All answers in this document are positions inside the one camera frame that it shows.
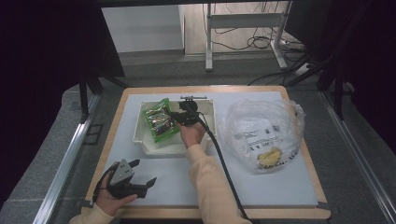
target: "table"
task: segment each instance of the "table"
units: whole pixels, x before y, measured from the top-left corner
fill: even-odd
[[[183,92],[192,94],[195,92],[244,92],[244,91],[278,91],[283,99],[289,99],[286,90],[283,87],[251,87],[251,86],[209,86],[209,87],[159,87],[159,88],[130,88],[126,89],[120,99],[116,115],[113,119],[109,134],[107,136],[101,158],[96,166],[95,173],[92,177],[92,182],[88,189],[86,200],[92,199],[92,193],[96,186],[97,181],[100,179],[113,145],[116,131],[119,127],[121,115],[123,113],[125,103],[129,94],[150,94],[150,93],[175,93]],[[301,145],[301,154],[303,155],[304,162],[313,183],[315,193],[318,198],[318,206],[312,207],[249,207],[246,209],[247,215],[252,219],[263,218],[314,218],[325,219],[330,217],[330,210],[326,208],[327,200],[324,195],[323,189],[318,180],[314,164],[309,155],[308,148],[305,141]],[[88,207],[83,207],[81,212],[85,213],[89,210]],[[117,213],[121,218],[200,218],[199,211],[196,207],[131,207],[124,206]]]

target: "white plastic bag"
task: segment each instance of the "white plastic bag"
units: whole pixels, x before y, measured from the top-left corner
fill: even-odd
[[[298,153],[304,116],[293,101],[244,100],[229,108],[220,134],[238,160],[260,174],[270,173]]]

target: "green snack bag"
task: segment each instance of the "green snack bag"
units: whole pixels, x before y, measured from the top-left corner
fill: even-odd
[[[150,109],[143,110],[143,115],[151,131],[155,143],[167,139],[180,132],[170,116],[171,106],[169,99],[162,99]]]

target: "long sleeve shirt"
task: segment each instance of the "long sleeve shirt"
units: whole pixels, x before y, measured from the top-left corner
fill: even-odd
[[[198,207],[203,222],[251,223],[241,217],[230,185],[215,159],[207,156],[200,145],[189,147],[186,155],[190,163],[190,181],[197,190]],[[74,217],[69,223],[107,224],[113,218],[95,204],[90,212]]]

